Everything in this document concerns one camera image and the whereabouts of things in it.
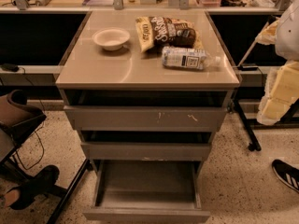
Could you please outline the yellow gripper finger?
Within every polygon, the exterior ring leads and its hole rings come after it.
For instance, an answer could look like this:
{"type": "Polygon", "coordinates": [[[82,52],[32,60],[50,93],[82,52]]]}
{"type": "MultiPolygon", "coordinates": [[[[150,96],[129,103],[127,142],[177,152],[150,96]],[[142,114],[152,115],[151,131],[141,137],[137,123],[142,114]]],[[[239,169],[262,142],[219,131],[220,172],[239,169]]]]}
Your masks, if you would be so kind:
{"type": "Polygon", "coordinates": [[[287,61],[280,68],[271,68],[259,104],[257,121],[262,125],[274,125],[298,99],[299,62],[287,61]]]}
{"type": "Polygon", "coordinates": [[[255,41],[262,45],[273,45],[276,43],[276,33],[278,20],[267,23],[260,33],[255,37],[255,41]]]}

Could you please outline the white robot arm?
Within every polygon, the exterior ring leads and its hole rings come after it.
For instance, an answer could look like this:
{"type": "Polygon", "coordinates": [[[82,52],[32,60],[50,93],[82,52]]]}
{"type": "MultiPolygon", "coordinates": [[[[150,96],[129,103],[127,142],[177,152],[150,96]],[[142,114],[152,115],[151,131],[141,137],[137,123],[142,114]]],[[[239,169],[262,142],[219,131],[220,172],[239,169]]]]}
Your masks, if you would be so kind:
{"type": "Polygon", "coordinates": [[[261,30],[255,41],[274,44],[276,55],[286,60],[268,73],[259,104],[257,121],[274,125],[299,99],[299,0],[294,0],[279,19],[261,30]]]}

